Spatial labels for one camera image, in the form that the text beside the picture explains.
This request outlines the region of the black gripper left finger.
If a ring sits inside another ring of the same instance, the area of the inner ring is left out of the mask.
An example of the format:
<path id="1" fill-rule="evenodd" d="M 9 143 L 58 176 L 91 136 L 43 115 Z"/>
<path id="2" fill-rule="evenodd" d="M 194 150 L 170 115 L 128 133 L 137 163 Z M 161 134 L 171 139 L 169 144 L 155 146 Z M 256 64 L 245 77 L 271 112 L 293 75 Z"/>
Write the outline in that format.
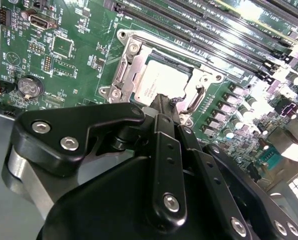
<path id="1" fill-rule="evenodd" d="M 83 163 L 133 150 L 149 159 L 149 219 L 178 227 L 187 217 L 180 145 L 186 130 L 175 103 L 162 94 L 144 108 L 121 102 L 27 111 L 13 126 L 8 169 L 46 219 L 77 187 Z"/>

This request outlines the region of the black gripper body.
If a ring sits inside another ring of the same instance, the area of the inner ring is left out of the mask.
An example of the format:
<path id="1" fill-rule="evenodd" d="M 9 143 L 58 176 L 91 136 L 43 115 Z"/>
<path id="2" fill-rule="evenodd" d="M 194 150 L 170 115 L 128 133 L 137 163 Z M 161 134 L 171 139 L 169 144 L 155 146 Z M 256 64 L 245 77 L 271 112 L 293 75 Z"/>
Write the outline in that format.
<path id="1" fill-rule="evenodd" d="M 224 240 L 204 188 L 185 172 L 187 220 L 160 233 L 148 222 L 149 161 L 128 160 L 66 193 L 48 213 L 40 240 Z"/>

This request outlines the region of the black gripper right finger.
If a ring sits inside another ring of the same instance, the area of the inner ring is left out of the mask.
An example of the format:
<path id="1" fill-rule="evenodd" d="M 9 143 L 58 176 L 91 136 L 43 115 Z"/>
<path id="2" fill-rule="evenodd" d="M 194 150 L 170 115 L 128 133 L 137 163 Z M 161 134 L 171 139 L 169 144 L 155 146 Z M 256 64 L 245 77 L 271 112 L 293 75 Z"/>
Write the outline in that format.
<path id="1" fill-rule="evenodd" d="M 206 198 L 209 228 L 218 240 L 298 240 L 298 225 L 217 145 L 200 146 L 181 125 L 178 99 L 169 100 L 183 164 L 194 175 L 199 200 Z"/>

